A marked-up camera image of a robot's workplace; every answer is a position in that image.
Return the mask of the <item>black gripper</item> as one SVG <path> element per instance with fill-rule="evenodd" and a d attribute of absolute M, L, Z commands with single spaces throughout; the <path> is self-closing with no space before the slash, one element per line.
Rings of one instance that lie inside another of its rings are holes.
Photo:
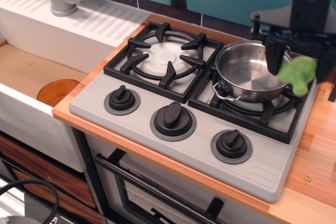
<path fill-rule="evenodd" d="M 286 45 L 323 50 L 316 70 L 317 82 L 325 82 L 335 68 L 335 9 L 331 0 L 292 0 L 283 8 L 255 11 L 250 15 L 251 39 L 265 43 L 268 71 L 277 75 Z"/>

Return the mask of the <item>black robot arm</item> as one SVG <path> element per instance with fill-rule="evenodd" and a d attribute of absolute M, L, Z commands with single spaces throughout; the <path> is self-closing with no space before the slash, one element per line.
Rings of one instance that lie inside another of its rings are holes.
<path fill-rule="evenodd" d="M 335 68 L 335 9 L 332 0 L 292 0 L 290 6 L 254 12 L 250 37 L 266 47 L 268 71 L 276 75 L 287 48 L 311 49 L 318 59 L 317 82 Z"/>

